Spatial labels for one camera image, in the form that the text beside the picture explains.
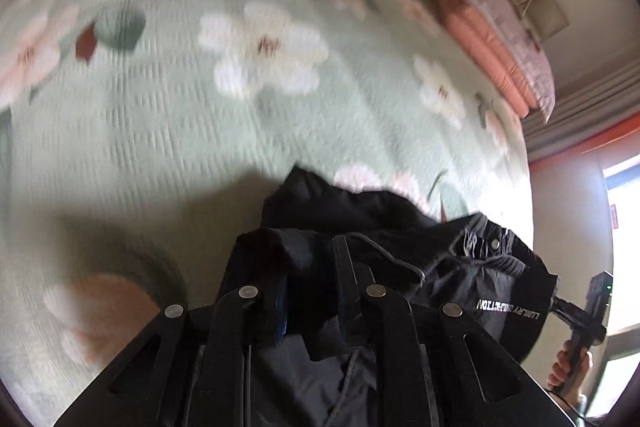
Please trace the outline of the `person's right hand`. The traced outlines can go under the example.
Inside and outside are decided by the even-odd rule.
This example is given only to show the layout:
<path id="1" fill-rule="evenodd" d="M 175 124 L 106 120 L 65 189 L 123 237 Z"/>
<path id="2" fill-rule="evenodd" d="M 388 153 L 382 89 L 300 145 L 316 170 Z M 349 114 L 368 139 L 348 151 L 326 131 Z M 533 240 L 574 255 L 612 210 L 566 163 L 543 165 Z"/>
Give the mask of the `person's right hand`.
<path id="1" fill-rule="evenodd" d="M 558 387 L 563 384 L 563 395 L 569 397 L 570 395 L 580 395 L 582 392 L 582 386 L 592 369 L 592 354 L 586 348 L 582 348 L 580 351 L 580 364 L 578 369 L 573 375 L 573 381 L 568 383 L 570 379 L 570 357 L 568 356 L 568 350 L 572 345 L 570 340 L 566 340 L 563 343 L 563 347 L 556 355 L 556 360 L 551 366 L 551 372 L 547 378 L 547 384 L 550 388 Z"/>

